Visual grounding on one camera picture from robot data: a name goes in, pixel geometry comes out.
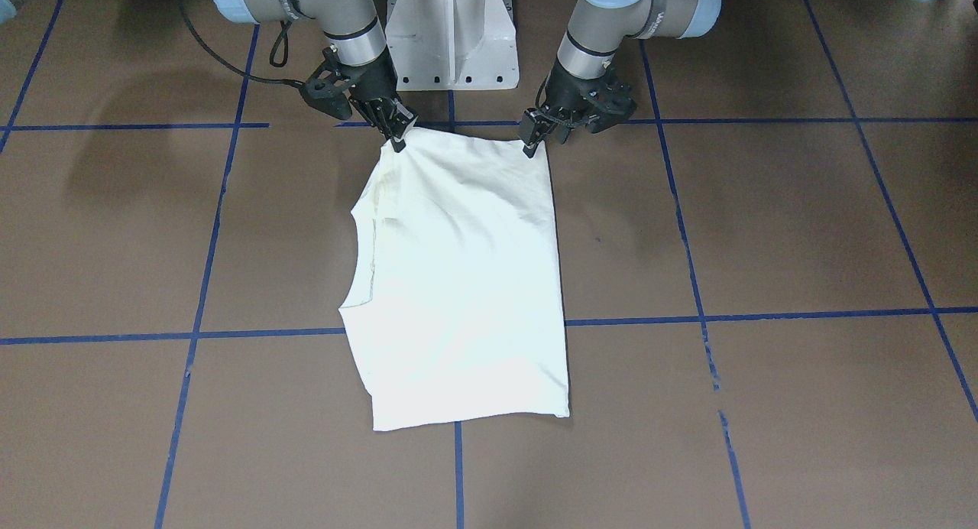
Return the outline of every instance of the white metal stand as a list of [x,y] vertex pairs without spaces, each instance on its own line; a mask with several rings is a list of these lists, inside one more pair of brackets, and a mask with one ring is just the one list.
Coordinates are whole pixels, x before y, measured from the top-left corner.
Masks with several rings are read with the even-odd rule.
[[517,30],[504,0],[387,0],[400,91],[511,89]]

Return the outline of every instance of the brown floor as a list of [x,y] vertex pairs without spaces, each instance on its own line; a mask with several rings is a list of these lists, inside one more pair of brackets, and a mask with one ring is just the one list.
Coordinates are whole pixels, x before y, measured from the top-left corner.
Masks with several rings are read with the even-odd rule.
[[[516,138],[573,3],[517,0],[516,90],[406,99]],[[274,28],[255,72],[306,76],[321,34],[273,72]],[[388,434],[336,312],[382,137],[243,90],[170,0],[34,0],[0,46],[3,529],[978,526],[970,0],[627,41],[636,121],[549,146],[572,418]]]

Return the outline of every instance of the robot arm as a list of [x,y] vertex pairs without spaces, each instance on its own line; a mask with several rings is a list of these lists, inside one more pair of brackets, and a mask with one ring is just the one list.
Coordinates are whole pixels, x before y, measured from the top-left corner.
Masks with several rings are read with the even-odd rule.
[[[721,0],[577,0],[536,106],[523,113],[520,139],[532,157],[549,133],[563,143],[574,128],[598,133],[625,122],[636,103],[615,72],[625,37],[699,37],[720,14]],[[540,104],[540,94],[546,100]]]
[[322,52],[324,61],[300,87],[305,102],[338,119],[349,119],[353,115],[352,105],[391,140],[394,150],[404,148],[404,135],[418,115],[397,94],[397,73],[374,0],[214,0],[214,3],[225,18],[235,23],[318,21],[331,45]]

